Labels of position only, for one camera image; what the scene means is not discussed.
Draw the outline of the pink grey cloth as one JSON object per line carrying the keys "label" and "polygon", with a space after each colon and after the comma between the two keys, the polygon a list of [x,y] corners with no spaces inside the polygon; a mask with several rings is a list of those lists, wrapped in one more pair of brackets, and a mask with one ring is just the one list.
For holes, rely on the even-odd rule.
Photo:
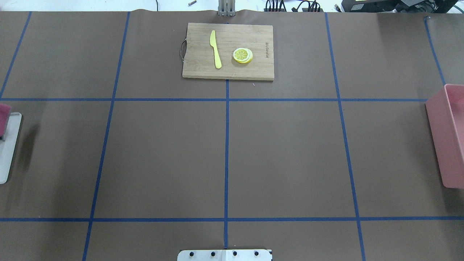
{"label": "pink grey cloth", "polygon": [[6,104],[0,104],[0,140],[3,140],[3,136],[7,130],[7,124],[12,107]]}

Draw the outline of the yellow plastic knife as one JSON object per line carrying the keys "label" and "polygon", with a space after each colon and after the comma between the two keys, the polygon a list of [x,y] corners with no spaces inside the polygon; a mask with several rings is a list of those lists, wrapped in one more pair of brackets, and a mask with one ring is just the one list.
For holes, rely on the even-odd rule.
{"label": "yellow plastic knife", "polygon": [[213,53],[214,53],[214,66],[215,66],[216,69],[221,69],[222,68],[222,62],[221,62],[218,47],[217,47],[215,30],[211,31],[209,43],[210,43],[210,46],[212,47]]}

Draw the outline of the bamboo cutting board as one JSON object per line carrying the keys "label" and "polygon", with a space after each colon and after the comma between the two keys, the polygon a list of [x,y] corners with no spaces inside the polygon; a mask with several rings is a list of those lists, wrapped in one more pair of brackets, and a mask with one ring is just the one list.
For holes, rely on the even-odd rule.
{"label": "bamboo cutting board", "polygon": [[[216,69],[210,46],[211,31],[216,42],[222,68]],[[192,23],[187,26],[186,54],[182,76],[189,79],[229,79],[273,81],[274,30],[272,25]],[[250,63],[240,64],[232,57],[237,48],[253,53]]]}

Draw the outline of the black power strip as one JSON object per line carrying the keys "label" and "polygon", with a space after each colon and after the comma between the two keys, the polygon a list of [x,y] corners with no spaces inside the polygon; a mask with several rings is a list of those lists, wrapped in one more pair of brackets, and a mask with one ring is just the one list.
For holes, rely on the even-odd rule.
{"label": "black power strip", "polygon": [[299,4],[291,10],[296,13],[323,13],[323,8],[316,0],[300,0]]}
{"label": "black power strip", "polygon": [[266,0],[264,12],[287,12],[284,0]]}

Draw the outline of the pink plastic bin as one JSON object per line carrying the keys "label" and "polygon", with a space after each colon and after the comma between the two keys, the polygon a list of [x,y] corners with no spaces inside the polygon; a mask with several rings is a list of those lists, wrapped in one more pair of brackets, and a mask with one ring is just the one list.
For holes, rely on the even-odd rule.
{"label": "pink plastic bin", "polygon": [[464,87],[445,84],[426,101],[426,111],[446,188],[464,188]]}

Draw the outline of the white rack tray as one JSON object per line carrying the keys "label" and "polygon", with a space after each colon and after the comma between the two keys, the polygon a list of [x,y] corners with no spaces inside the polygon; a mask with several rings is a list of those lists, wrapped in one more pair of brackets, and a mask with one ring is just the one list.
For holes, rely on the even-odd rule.
{"label": "white rack tray", "polygon": [[13,162],[16,143],[22,121],[22,114],[12,112],[7,120],[3,140],[0,142],[0,183],[7,182]]}

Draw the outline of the aluminium frame post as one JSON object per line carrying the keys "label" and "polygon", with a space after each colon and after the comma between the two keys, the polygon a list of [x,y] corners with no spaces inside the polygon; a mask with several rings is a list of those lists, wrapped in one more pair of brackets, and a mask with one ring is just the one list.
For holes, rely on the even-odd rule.
{"label": "aluminium frame post", "polygon": [[219,0],[218,15],[219,17],[232,17],[236,15],[235,0]]}

